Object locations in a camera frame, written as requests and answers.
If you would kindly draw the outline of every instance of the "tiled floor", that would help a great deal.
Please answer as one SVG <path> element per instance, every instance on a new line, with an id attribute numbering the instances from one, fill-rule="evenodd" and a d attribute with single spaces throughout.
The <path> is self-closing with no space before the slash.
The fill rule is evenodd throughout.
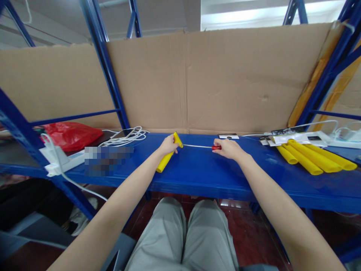
<path id="1" fill-rule="evenodd" d="M 113 187 L 103 186 L 87 186 L 87 188 L 105 197 L 110 197 L 115 190 Z M 152 192 L 152 199 L 149 202 L 144 198 L 139 202 L 123 232 L 138 240 L 149 222 L 154 208 L 166 196 L 174 197 L 182 204 L 187 220 L 195 203 L 205 199 L 203 197 L 192 199 L 188 195 Z M 104 201 L 99 199 L 98 210 L 103 204 Z M 229 231 L 233 236 L 238 262 L 241 266 L 265 263 L 277 266 L 280 271 L 292 270 L 292 266 L 287 262 L 280 242 L 262 210 L 258 215 L 253 215 L 248 202 L 229 199 L 220 199 L 219 206 L 228 219 Z M 319 210 L 314 210 L 313 215 L 316 227 L 332 247 L 361 232 L 361 216 L 347 218 L 334 212 Z M 7 262 L 8 265 L 5 266 L 6 268 L 2 268 L 2 270 L 30 270 L 29 262 L 26 260 L 29 255 L 32 270 L 46 270 L 61 253 L 60 250 L 52 247 L 41 248 L 39 246 L 42 245 L 39 244 L 27 246 L 20 249 L 19 253 L 15 253 L 14 258 L 10 259 Z"/>

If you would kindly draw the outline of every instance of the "hand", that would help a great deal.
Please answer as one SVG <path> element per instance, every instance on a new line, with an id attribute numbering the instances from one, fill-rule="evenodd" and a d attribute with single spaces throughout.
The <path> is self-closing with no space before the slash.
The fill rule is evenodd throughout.
<path id="1" fill-rule="evenodd" d="M 250 155 L 246 153 L 242 148 L 238 145 L 236 141 L 229 139 L 215 139 L 215 146 L 221 146 L 221 150 L 213 150 L 217 154 L 220 154 L 228 159 L 233 159 L 236 162 L 240 162 L 243 159 L 247 159 Z"/>
<path id="2" fill-rule="evenodd" d="M 165 156 L 165 155 L 171 153 L 172 151 L 175 151 L 175 153 L 178 153 L 178 151 L 177 151 L 178 147 L 179 147 L 179 144 L 174 143 L 174 135 L 171 134 L 163 140 L 163 143 L 158 148 L 158 151 L 160 154 Z"/>

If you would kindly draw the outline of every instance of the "grey trousers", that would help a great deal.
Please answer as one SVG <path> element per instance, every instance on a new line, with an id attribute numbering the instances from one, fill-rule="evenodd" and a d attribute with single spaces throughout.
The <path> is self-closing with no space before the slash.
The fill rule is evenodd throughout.
<path id="1" fill-rule="evenodd" d="M 181 204 L 163 198 L 125 270 L 239 270 L 225 214 L 214 202 L 200 201 L 187 227 Z"/>

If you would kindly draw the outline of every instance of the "forearm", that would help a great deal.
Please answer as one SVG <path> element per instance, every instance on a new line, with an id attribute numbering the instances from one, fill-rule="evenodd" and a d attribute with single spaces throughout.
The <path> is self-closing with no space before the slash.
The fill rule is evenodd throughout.
<path id="1" fill-rule="evenodd" d="M 289 195 L 253 160 L 237 161 L 295 270 L 344 270 L 343 265 Z"/>
<path id="2" fill-rule="evenodd" d="M 100 270 L 162 158 L 156 150 L 126 178 L 49 270 Z"/>

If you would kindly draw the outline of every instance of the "person's left hand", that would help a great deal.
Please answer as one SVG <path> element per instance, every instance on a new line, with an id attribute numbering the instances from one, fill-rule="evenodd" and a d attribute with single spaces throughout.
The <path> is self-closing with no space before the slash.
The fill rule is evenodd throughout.
<path id="1" fill-rule="evenodd" d="M 167 155 L 169 153 L 171 153 L 172 151 L 175 151 L 175 153 L 178 153 L 177 148 L 179 147 L 178 143 L 174 143 L 174 134 L 171 134 L 169 136 L 167 136 L 164 140 L 163 143 L 160 145 L 160 147 L 158 148 L 158 151 L 163 155 Z"/>

